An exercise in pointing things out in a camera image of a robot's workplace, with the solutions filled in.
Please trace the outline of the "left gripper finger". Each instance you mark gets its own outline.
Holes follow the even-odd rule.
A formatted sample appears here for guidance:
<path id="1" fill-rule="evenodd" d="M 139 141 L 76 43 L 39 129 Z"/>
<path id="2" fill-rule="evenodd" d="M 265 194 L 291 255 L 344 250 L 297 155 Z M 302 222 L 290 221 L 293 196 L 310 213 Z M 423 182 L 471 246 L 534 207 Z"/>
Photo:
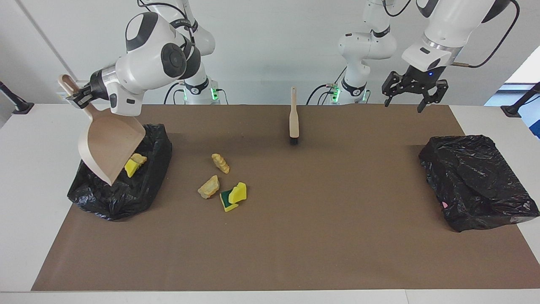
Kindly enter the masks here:
<path id="1" fill-rule="evenodd" d="M 389 73 L 382 85 L 382 94 L 386 97 L 384 100 L 384 106 L 389 106 L 393 97 L 399 94 L 400 81 L 401 75 L 399 75 L 399 73 L 396 71 Z"/>
<path id="2" fill-rule="evenodd" d="M 429 89 L 436 88 L 436 91 L 434 94 L 429 93 Z M 448 82 L 447 80 L 439 80 L 434 83 L 434 87 L 428 88 L 425 85 L 420 87 L 420 93 L 423 96 L 422 101 L 417 106 L 417 112 L 421 113 L 424 111 L 427 105 L 433 104 L 433 103 L 440 103 L 442 101 L 442 98 L 444 97 L 444 94 L 447 92 L 448 89 Z"/>

